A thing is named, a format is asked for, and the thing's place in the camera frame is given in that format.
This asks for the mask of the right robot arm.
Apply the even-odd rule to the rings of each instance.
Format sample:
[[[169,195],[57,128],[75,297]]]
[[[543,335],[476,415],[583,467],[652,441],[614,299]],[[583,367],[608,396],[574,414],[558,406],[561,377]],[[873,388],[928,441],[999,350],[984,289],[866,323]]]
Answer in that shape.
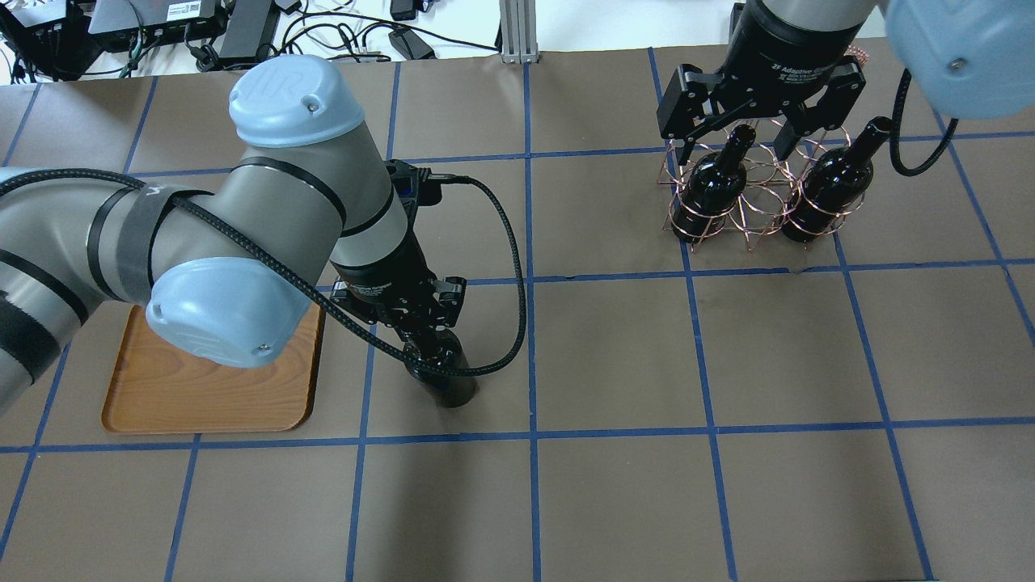
[[[865,88],[849,47],[874,10],[903,69],[960,120],[1012,116],[1034,99],[1031,1],[747,1],[721,67],[678,66],[657,108],[659,135],[696,141],[739,120],[783,117],[785,159],[802,137],[838,129]]]

